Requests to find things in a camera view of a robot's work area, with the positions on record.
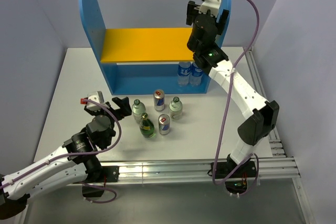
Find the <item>left clear Chang bottle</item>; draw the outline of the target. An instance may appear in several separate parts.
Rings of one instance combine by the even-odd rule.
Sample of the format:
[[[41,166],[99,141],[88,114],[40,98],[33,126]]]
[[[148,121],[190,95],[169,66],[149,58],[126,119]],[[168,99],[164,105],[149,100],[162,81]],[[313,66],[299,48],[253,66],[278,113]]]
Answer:
[[[139,99],[135,99],[132,105],[132,115],[137,123],[140,123],[142,119],[142,114],[145,112],[146,108],[144,103],[141,102]]]

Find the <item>front Red Bull can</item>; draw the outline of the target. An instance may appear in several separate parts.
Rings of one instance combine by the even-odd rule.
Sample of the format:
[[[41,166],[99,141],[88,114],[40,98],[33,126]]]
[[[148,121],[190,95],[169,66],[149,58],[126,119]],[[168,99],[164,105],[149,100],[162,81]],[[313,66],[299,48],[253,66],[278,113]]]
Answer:
[[[161,114],[158,118],[159,133],[167,135],[170,131],[170,117],[167,114]]]

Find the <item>blue and yellow shelf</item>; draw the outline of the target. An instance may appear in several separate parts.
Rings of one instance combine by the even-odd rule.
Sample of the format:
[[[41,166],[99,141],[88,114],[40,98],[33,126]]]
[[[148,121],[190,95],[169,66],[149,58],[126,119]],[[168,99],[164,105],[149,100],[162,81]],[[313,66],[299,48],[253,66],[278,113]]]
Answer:
[[[191,62],[187,48],[191,27],[106,28],[98,0],[78,0],[83,29],[105,82],[113,95],[206,93],[210,78],[180,86],[178,65]]]

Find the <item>right clear Chang bottle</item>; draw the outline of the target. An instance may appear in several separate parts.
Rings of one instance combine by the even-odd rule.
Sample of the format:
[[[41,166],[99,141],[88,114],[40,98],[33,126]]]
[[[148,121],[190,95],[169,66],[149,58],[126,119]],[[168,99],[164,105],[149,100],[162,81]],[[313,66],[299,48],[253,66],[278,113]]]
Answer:
[[[182,116],[183,104],[180,101],[179,97],[174,97],[169,104],[170,117],[173,120],[178,120]]]

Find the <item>left Pocari Sweat bottle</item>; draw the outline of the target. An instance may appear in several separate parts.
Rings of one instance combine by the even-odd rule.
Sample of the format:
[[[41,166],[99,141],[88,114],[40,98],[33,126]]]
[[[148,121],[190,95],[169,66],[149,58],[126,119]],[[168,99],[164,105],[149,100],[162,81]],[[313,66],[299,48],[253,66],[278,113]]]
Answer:
[[[179,62],[177,70],[177,82],[180,86],[188,85],[190,71],[191,71],[191,62],[189,61]]]

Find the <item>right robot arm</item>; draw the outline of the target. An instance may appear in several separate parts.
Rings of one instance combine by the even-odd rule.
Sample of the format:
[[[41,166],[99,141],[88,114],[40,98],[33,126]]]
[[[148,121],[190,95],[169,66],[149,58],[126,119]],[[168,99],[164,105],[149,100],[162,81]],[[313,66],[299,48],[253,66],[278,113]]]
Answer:
[[[186,24],[192,32],[187,47],[196,65],[227,92],[227,100],[235,102],[245,119],[237,129],[237,144],[223,165],[224,171],[237,177],[245,171],[245,163],[259,141],[274,129],[279,104],[258,94],[216,43],[217,37],[224,34],[230,15],[229,10],[220,9],[221,3],[222,0],[204,0],[200,5],[188,2]]]

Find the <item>front aluminium rail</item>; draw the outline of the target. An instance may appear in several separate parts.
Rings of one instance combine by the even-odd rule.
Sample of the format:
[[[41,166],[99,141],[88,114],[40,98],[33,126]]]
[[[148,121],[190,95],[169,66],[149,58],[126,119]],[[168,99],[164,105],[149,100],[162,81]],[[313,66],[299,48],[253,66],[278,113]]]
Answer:
[[[293,158],[261,158],[259,179],[299,178]],[[198,183],[211,181],[210,160],[155,161],[155,162],[102,162],[101,166],[119,166],[115,184]]]

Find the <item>green Perrier bottle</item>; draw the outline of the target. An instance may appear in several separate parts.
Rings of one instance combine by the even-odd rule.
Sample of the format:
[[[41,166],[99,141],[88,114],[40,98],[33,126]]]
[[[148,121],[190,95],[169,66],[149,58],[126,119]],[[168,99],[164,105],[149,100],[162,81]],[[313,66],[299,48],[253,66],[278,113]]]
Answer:
[[[151,138],[155,136],[155,127],[153,122],[149,119],[147,113],[141,114],[141,121],[139,124],[141,134],[146,138]]]

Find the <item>rear Red Bull can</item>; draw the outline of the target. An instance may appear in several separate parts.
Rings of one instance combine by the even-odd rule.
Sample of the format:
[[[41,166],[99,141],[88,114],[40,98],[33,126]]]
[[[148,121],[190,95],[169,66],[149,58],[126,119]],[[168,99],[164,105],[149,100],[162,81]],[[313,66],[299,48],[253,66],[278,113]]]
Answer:
[[[165,107],[165,94],[161,89],[157,89],[153,93],[154,108],[156,111],[163,111]]]

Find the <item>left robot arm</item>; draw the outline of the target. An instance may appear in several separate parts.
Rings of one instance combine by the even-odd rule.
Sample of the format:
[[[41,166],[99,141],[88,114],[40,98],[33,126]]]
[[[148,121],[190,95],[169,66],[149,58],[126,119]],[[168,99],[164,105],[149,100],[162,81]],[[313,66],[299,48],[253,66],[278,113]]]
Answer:
[[[89,186],[102,176],[97,155],[114,148],[121,138],[120,121],[132,114],[129,98],[112,98],[113,109],[96,92],[80,103],[93,119],[62,146],[9,175],[1,176],[1,219],[9,219],[25,210],[37,196],[73,183]]]

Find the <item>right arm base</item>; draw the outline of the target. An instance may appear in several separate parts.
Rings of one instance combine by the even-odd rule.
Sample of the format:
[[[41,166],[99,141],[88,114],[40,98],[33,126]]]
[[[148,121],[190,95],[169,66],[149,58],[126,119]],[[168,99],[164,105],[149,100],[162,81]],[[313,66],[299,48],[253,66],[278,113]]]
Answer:
[[[257,183],[259,176],[259,163],[248,160],[232,172],[228,162],[219,162],[216,166],[215,179],[228,178],[224,182],[225,189],[232,195],[242,195]]]

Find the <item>clear chang bottle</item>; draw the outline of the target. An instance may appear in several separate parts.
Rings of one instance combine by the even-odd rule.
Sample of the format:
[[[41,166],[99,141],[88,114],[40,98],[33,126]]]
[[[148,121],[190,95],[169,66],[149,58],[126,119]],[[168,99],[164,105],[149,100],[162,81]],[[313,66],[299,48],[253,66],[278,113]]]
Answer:
[[[142,119],[142,114],[145,112],[146,108],[144,103],[141,102],[139,99],[135,99],[132,105],[132,115],[137,123],[140,123]]]
[[[183,104],[180,101],[179,97],[174,97],[169,104],[170,117],[173,120],[178,120],[182,116]]]

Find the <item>red bull can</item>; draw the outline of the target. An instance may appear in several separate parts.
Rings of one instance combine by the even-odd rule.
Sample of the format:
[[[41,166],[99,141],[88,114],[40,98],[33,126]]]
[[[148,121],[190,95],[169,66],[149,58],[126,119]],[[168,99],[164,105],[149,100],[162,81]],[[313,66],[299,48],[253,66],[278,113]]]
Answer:
[[[158,118],[159,133],[167,135],[170,131],[170,117],[167,114],[161,114]]]
[[[163,111],[165,107],[165,94],[161,89],[157,89],[153,93],[154,108],[156,111]]]

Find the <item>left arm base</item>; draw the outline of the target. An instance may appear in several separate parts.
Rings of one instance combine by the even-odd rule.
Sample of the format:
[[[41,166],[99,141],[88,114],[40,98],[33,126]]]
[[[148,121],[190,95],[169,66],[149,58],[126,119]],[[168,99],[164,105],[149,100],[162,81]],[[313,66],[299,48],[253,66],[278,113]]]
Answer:
[[[90,173],[84,183],[98,184],[98,187],[104,187],[107,183],[116,183],[118,178],[119,166],[102,166],[101,171]],[[85,199],[96,200],[103,195],[104,190],[82,185],[81,192]]]

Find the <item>pocari sweat bottle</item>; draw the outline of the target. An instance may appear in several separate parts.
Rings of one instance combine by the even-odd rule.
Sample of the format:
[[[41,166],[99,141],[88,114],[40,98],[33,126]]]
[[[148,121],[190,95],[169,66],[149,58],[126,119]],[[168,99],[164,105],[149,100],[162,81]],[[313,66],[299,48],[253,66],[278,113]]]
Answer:
[[[177,82],[180,86],[188,85],[190,71],[191,71],[191,62],[189,61],[179,62],[177,70]]]
[[[203,71],[195,62],[191,64],[189,83],[192,86],[199,86],[202,82]]]

